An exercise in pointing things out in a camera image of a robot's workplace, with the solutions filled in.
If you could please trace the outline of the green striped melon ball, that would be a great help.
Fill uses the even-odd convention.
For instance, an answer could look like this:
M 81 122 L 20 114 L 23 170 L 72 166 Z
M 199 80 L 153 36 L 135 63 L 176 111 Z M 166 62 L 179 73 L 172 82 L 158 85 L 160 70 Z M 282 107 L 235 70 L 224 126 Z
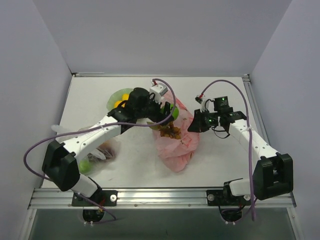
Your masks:
M 160 110 L 161 113 L 164 113 L 164 109 L 165 107 L 163 106 Z M 173 104 L 170 104 L 170 111 L 172 111 L 173 109 Z M 172 114 L 172 117 L 173 117 L 173 121 L 175 121 L 179 116 L 179 108 L 178 106 L 176 105 L 175 108 L 174 108 L 174 111 L 173 111 L 173 114 Z

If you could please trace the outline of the brown longan bunch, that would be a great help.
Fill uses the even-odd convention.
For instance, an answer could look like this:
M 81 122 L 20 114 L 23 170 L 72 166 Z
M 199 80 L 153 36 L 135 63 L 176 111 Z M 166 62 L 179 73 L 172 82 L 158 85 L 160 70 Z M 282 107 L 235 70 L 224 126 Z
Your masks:
M 158 132 L 160 137 L 170 138 L 170 139 L 181 139 L 181 129 L 177 126 L 174 126 L 174 122 L 171 121 L 165 125 L 155 125 L 150 126 L 153 131 Z

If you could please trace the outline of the yellow fake pear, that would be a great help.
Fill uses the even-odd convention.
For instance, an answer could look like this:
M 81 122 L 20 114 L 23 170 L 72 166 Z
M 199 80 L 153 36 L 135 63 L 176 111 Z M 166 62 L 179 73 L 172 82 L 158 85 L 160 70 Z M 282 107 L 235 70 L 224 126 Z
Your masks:
M 113 107 L 117 108 L 117 107 L 124 107 L 125 106 L 125 101 L 124 100 L 118 100 L 114 103 Z

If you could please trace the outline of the pink plastic bag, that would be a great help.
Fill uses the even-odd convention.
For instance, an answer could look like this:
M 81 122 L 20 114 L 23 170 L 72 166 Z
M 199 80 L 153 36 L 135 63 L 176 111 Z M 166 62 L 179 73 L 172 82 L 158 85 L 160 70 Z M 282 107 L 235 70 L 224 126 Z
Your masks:
M 181 129 L 181 139 L 160 137 L 159 133 L 153 130 L 152 133 L 157 155 L 168 169 L 178 173 L 187 166 L 193 157 L 200 142 L 200 134 L 188 132 L 188 127 L 194 117 L 186 106 L 179 99 L 176 99 L 175 106 L 179 108 L 179 115 L 173 124 Z

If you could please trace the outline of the yellow fake lemon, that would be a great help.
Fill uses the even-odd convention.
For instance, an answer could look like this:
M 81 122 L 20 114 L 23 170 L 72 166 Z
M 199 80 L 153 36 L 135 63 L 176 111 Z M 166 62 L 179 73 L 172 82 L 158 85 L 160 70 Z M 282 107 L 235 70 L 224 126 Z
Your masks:
M 129 94 L 128 93 L 124 93 L 123 95 L 122 95 L 122 100 L 123 101 L 127 101 L 129 99 Z

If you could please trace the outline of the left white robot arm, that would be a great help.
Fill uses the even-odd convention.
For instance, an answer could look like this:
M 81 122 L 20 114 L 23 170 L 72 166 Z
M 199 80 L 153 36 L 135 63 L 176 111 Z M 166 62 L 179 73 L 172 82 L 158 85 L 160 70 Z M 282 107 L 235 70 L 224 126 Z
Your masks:
M 80 173 L 79 163 L 102 143 L 136 126 L 140 119 L 150 119 L 156 125 L 172 121 L 171 104 L 161 103 L 168 90 L 163 84 L 155 84 L 149 90 L 136 87 L 128 100 L 91 128 L 75 132 L 75 137 L 63 142 L 53 140 L 47 146 L 42 171 L 61 191 L 72 190 L 83 195 L 88 205 L 97 205 L 101 201 L 100 186 Z

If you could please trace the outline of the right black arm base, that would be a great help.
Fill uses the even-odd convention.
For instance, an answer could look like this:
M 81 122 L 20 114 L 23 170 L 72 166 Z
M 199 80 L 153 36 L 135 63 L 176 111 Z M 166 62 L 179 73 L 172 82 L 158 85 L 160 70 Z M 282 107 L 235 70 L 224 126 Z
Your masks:
M 220 216 L 226 224 L 235 225 L 243 216 L 245 207 L 251 205 L 251 200 L 243 196 L 225 195 L 222 189 L 209 189 L 206 191 L 207 205 L 217 207 Z

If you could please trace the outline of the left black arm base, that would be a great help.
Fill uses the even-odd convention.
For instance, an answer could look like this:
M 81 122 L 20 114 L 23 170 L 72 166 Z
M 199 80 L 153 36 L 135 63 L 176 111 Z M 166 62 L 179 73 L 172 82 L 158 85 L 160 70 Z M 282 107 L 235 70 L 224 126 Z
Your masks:
M 115 207 L 118 200 L 117 190 L 98 189 L 91 197 L 73 193 L 71 206 L 81 207 L 81 217 L 86 224 L 96 225 L 114 222 L 117 217 L 108 210 Z

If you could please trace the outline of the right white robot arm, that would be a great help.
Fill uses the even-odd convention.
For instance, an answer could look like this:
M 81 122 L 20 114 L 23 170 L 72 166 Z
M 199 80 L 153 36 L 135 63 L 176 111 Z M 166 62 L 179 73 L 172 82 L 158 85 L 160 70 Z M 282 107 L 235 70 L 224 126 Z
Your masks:
M 250 157 L 252 178 L 225 182 L 221 197 L 226 204 L 232 205 L 244 196 L 266 200 L 293 191 L 292 157 L 271 147 L 251 127 L 243 112 L 234 111 L 227 96 L 209 99 L 199 95 L 195 100 L 201 107 L 194 111 L 193 121 L 187 130 L 204 133 L 222 127 L 228 136 L 247 150 Z

